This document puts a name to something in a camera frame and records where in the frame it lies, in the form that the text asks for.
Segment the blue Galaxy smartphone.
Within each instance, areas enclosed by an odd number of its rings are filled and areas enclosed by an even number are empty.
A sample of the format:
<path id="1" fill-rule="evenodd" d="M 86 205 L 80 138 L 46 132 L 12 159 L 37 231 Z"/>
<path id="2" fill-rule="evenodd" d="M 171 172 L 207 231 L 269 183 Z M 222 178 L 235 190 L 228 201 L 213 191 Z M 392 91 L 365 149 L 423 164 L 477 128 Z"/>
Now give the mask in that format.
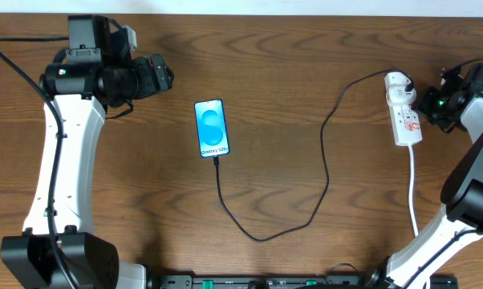
<path id="1" fill-rule="evenodd" d="M 223 102 L 220 99 L 194 104 L 200 155 L 203 158 L 230 152 Z"/>

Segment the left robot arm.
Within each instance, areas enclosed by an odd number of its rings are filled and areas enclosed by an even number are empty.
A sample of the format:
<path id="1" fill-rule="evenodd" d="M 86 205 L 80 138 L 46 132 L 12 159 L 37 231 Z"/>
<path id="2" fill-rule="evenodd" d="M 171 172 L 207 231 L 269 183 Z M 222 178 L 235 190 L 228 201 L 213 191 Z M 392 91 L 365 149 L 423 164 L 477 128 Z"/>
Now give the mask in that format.
<path id="1" fill-rule="evenodd" d="M 120 260 L 94 234 L 91 188 L 95 152 L 109 108 L 166 92 L 174 75 L 161 55 L 132 57 L 136 33 L 100 15 L 72 15 L 68 46 L 33 88 L 43 99 L 46 133 L 39 180 L 19 236 L 0 257 L 25 288 L 157 288 L 142 264 Z"/>

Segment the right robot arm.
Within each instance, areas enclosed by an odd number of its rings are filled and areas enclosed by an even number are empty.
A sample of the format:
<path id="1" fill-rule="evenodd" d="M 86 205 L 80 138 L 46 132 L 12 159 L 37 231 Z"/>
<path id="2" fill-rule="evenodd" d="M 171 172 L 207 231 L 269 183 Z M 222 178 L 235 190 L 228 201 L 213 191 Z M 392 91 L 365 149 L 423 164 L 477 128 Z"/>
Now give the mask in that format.
<path id="1" fill-rule="evenodd" d="M 395 143 L 412 148 L 422 139 L 419 118 L 445 133 L 455 128 L 473 142 L 448 176 L 441 205 L 425 228 L 415 228 L 414 239 L 362 280 L 366 288 L 430 287 L 431 276 L 458 251 L 483 238 L 483 57 L 443 70 L 439 88 L 418 97 L 405 72 L 386 70 L 386 101 Z"/>

